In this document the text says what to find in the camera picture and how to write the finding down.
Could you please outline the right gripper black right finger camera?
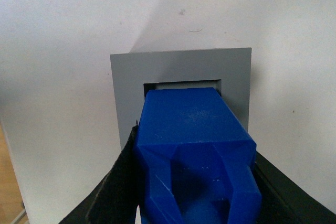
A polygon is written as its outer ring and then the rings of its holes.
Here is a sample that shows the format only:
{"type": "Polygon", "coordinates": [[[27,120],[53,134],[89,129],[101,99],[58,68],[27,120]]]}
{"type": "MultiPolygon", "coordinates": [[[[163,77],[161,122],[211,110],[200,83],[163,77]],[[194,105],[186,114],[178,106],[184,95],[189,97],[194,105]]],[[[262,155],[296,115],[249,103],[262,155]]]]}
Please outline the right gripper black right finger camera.
{"type": "Polygon", "coordinates": [[[262,196],[257,223],[335,223],[335,214],[309,196],[261,154],[254,179],[262,196]]]}

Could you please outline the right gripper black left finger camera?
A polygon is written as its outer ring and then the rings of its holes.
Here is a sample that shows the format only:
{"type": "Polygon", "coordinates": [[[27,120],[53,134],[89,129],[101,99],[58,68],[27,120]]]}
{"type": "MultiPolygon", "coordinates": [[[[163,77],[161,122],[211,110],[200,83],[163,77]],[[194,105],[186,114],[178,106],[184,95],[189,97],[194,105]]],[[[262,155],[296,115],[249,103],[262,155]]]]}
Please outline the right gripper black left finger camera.
{"type": "Polygon", "coordinates": [[[61,223],[135,223],[139,205],[133,146],[135,125],[111,170],[61,223]]]}

